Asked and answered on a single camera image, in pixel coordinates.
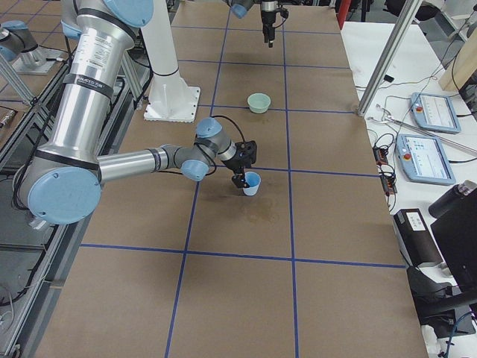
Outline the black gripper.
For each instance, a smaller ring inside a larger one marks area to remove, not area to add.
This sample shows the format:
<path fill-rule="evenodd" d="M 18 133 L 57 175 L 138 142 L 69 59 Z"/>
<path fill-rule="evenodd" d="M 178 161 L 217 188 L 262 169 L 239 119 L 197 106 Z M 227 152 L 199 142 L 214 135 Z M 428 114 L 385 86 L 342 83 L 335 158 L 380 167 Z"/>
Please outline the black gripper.
<path fill-rule="evenodd" d="M 230 142 L 229 148 L 222 154 L 222 163 L 234 173 L 232 182 L 236 187 L 249 187 L 244 170 L 252 168 L 256 154 L 257 144 L 254 140 Z"/>
<path fill-rule="evenodd" d="M 268 42 L 268 48 L 274 47 L 275 40 L 275 21 L 277 20 L 277 14 L 283 18 L 283 22 L 288 18 L 288 10 L 272 10 L 272 11 L 261 11 L 261 20 L 262 20 L 262 33 L 264 35 L 264 41 Z"/>

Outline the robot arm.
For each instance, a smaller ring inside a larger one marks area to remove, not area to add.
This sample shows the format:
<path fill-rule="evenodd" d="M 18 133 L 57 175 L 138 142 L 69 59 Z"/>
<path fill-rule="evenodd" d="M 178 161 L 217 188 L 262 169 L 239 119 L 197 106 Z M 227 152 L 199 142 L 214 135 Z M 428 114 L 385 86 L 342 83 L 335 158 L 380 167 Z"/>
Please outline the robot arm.
<path fill-rule="evenodd" d="M 52 224 L 72 224 L 98 205 L 103 183 L 176 169 L 201 181 L 221 161 L 233 183 L 249 187 L 253 141 L 233 141 L 208 117 L 197 123 L 191 147 L 162 145 L 126 154 L 95 153 L 120 65 L 142 35 L 151 60 L 152 101 L 146 119 L 191 122 L 200 90 L 180 77 L 164 1 L 64 1 L 62 26 L 78 41 L 52 134 L 38 145 L 13 181 L 12 204 Z"/>
<path fill-rule="evenodd" d="M 288 10 L 283 6 L 281 1 L 231 0 L 224 1 L 224 3 L 227 4 L 232 13 L 239 19 L 244 18 L 252 6 L 259 4 L 264 43 L 266 43 L 269 48 L 274 46 L 276 29 L 282 26 L 289 16 Z"/>

